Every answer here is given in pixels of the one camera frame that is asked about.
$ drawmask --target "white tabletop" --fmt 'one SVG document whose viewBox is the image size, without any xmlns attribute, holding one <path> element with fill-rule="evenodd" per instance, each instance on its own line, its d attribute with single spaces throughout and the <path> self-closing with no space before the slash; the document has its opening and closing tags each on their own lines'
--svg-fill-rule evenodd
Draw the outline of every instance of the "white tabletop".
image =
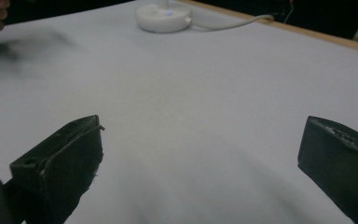
<svg viewBox="0 0 358 224">
<path fill-rule="evenodd" d="M 358 131 L 358 50 L 258 23 L 150 34 L 150 2 L 0 33 L 0 179 L 97 114 L 103 163 L 68 224 L 351 223 L 296 156 L 309 115 Z"/>
</svg>

